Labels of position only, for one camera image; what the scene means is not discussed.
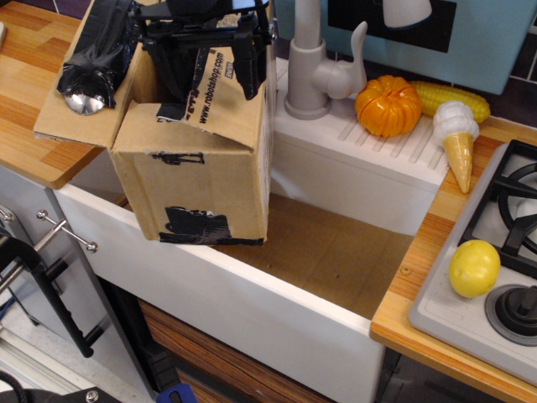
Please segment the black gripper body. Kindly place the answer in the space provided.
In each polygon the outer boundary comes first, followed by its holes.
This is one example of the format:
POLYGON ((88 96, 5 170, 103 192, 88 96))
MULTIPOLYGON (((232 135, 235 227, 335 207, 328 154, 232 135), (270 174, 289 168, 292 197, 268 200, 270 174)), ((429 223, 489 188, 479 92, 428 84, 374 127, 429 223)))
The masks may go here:
POLYGON ((233 47, 241 40, 255 48, 273 43, 268 1, 163 1, 137 6, 146 46, 170 42, 174 49, 233 47))

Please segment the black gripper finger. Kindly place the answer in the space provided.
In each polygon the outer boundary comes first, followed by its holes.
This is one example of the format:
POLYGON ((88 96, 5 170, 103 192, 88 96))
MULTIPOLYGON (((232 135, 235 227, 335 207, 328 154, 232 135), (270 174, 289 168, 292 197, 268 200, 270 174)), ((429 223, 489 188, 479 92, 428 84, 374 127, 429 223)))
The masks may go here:
POLYGON ((235 33, 232 42, 233 66, 246 100, 258 95, 266 80, 267 50, 263 39, 250 32, 235 33))
POLYGON ((197 50, 170 48, 166 44, 145 44, 154 66, 178 103, 186 103, 194 84, 197 50))

